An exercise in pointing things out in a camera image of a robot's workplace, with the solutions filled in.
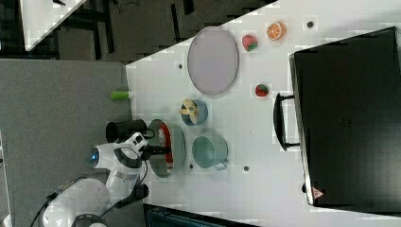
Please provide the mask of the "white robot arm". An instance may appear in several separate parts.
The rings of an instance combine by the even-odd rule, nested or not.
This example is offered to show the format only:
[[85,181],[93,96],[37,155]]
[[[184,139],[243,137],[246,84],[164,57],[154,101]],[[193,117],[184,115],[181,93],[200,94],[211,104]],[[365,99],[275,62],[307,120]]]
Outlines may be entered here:
[[122,143],[94,147],[90,164],[105,175],[81,175],[51,194],[44,206],[43,227],[109,227],[104,215],[149,195],[143,183],[147,160],[169,152],[166,146],[149,144],[140,132]]

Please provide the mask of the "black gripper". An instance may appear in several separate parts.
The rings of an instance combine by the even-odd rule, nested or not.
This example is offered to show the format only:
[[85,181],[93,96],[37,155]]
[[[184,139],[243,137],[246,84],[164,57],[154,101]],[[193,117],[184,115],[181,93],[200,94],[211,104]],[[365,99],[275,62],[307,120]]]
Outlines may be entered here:
[[[148,160],[154,153],[155,147],[154,146],[145,146],[141,148],[142,154],[141,154],[141,159],[143,161]],[[168,154],[171,152],[171,148],[167,147],[158,147],[156,150],[157,154]]]

